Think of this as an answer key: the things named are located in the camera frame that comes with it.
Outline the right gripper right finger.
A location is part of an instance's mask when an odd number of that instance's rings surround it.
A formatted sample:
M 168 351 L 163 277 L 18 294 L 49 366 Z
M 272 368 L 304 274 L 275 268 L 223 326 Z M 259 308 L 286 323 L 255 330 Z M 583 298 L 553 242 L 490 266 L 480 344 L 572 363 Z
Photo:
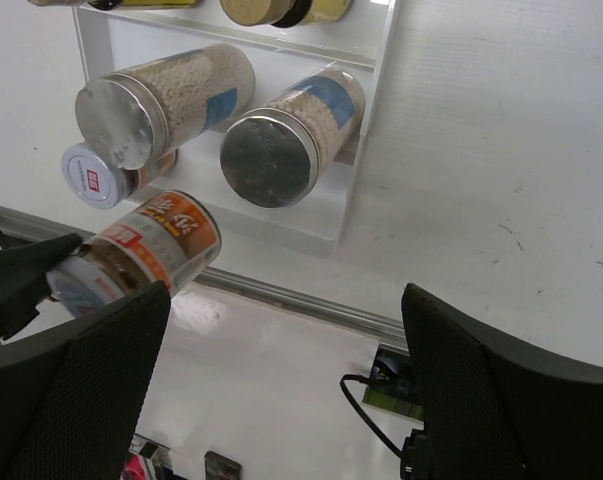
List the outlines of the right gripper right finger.
M 537 347 L 409 284 L 401 302 L 441 479 L 603 479 L 603 367 Z

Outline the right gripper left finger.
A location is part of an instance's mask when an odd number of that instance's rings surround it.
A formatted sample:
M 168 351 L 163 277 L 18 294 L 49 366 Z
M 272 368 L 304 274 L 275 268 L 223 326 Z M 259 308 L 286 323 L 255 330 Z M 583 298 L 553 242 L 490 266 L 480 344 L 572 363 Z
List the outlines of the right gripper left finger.
M 157 282 L 0 346 L 0 479 L 117 479 L 171 299 Z

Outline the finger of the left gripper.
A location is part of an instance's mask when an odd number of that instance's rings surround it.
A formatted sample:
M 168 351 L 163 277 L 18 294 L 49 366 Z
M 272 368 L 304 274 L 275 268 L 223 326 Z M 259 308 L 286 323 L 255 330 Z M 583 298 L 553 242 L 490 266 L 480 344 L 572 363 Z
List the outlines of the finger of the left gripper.
M 77 234 L 29 242 L 0 232 L 0 340 L 22 331 L 50 297 L 47 273 L 82 243 Z

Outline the red lid spice jar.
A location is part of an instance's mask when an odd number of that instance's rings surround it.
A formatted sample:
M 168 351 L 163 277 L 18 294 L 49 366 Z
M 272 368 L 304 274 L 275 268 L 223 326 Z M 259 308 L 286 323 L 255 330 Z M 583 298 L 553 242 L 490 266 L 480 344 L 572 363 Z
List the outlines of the red lid spice jar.
M 194 197 L 164 191 L 83 242 L 47 273 L 68 311 L 80 317 L 162 281 L 177 294 L 218 256 L 217 223 Z
M 69 147 L 61 157 L 61 172 L 70 190 L 87 205 L 108 210 L 173 169 L 174 150 L 137 170 L 109 164 L 85 143 Z

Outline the red lid spice jar front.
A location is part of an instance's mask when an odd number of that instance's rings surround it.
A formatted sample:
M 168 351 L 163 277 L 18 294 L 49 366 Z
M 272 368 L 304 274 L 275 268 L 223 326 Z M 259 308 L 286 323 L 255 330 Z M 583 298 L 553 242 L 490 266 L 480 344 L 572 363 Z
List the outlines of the red lid spice jar front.
M 164 191 L 83 242 L 47 273 L 68 311 L 80 317 L 162 281 L 177 294 L 218 256 L 217 223 L 194 197 Z

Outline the blue label jar front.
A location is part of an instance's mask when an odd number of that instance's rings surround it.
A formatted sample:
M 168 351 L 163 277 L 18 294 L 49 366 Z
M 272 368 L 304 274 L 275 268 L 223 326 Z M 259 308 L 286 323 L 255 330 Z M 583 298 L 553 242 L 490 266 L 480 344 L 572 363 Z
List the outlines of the blue label jar front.
M 75 117 L 97 154 L 136 170 L 243 112 L 255 81 L 248 57 L 217 43 L 90 80 Z

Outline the blue label jar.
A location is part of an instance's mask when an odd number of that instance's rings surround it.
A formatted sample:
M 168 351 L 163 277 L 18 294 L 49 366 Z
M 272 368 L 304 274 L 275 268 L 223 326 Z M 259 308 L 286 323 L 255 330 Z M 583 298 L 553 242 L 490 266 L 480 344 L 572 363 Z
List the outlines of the blue label jar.
M 255 81 L 248 57 L 217 43 L 90 80 L 75 117 L 97 154 L 136 170 L 243 112 Z
M 220 148 L 232 190 L 261 208 L 286 208 L 315 187 L 362 120 L 364 90 L 349 72 L 323 68 L 242 115 Z

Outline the yellow bottle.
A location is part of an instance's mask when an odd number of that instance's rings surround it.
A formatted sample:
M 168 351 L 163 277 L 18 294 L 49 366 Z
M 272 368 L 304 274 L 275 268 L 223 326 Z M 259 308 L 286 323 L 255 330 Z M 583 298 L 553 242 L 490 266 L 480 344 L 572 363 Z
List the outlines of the yellow bottle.
M 100 11 L 112 10 L 168 10 L 195 7 L 198 0 L 29 0 L 38 7 L 88 6 Z
M 271 25 L 280 29 L 340 20 L 350 0 L 220 0 L 225 15 L 238 25 Z

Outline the white divided tray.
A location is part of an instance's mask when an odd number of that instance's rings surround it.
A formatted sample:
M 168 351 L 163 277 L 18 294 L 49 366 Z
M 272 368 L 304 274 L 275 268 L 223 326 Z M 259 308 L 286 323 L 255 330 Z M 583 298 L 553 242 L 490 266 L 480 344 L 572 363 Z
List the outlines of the white divided tray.
M 329 257 L 346 225 L 397 14 L 394 1 L 354 1 L 335 23 L 277 29 L 237 25 L 216 1 L 204 1 L 190 10 L 74 8 L 88 80 L 226 43 L 240 49 L 254 67 L 253 108 L 325 67 L 349 72 L 364 90 L 366 109 L 358 130 L 316 186 L 294 206 L 265 209 L 232 191 L 219 163 L 224 127 L 180 147 L 175 170 L 131 196 L 131 201 L 142 203 L 162 190 L 181 190 L 202 202 L 224 229 L 316 258 Z

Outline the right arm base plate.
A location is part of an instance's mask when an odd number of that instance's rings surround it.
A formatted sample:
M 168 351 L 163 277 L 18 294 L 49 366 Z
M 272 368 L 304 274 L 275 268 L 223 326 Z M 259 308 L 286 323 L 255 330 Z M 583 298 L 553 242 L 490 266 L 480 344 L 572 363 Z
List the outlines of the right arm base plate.
M 412 450 L 416 433 L 405 438 L 401 447 L 375 423 L 363 409 L 368 405 L 416 421 L 424 418 L 414 366 L 408 355 L 379 347 L 367 375 L 346 373 L 339 387 L 348 404 L 374 436 L 400 460 L 399 478 L 416 479 L 412 466 Z

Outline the aluminium frame rail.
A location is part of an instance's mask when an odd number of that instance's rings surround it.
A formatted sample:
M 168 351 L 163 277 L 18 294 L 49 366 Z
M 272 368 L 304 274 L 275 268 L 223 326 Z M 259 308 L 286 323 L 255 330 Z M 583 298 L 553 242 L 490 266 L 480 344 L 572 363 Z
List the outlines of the aluminium frame rail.
M 41 241 L 66 234 L 77 234 L 84 239 L 92 236 L 90 231 L 2 206 L 0 206 L 0 230 L 28 241 Z M 370 334 L 376 337 L 386 349 L 397 352 L 408 351 L 403 323 L 398 319 L 337 304 L 212 267 L 196 277 L 195 282 L 289 312 Z

